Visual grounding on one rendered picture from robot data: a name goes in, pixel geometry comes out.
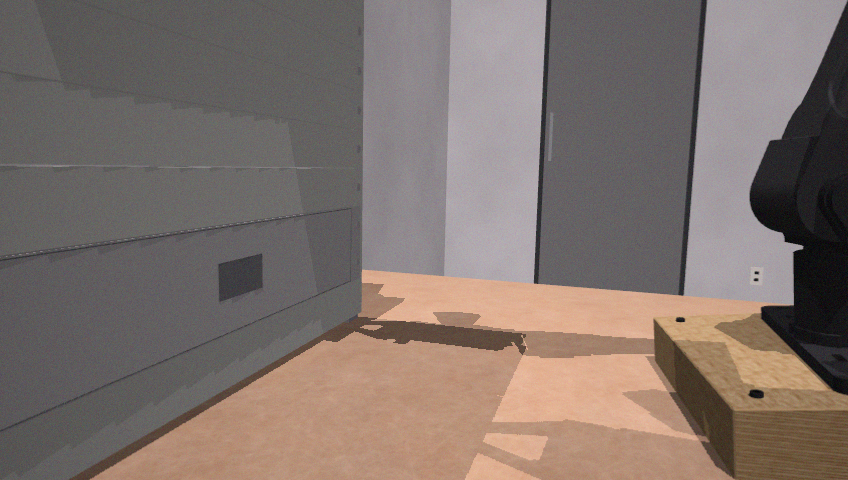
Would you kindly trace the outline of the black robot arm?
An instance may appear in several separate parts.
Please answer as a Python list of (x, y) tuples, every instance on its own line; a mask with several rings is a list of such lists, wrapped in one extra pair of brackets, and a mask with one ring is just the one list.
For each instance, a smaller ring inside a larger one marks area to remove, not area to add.
[(749, 199), (761, 224), (803, 245), (793, 252), (794, 305), (763, 306), (761, 319), (848, 395), (848, 1), (802, 103), (769, 141)]

